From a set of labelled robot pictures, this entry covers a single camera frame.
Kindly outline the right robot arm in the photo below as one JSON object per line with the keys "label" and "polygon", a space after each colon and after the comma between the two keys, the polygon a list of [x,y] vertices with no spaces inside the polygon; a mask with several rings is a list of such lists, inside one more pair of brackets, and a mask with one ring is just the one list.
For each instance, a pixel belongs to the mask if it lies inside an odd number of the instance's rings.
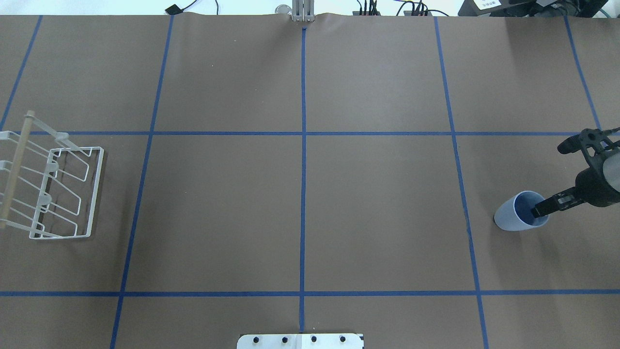
{"label": "right robot arm", "polygon": [[610,151],[591,156],[585,151],[583,156],[588,167],[576,175],[575,185],[535,204],[530,210],[533,217],[549,216],[581,204],[609,207],[619,203],[619,152]]}

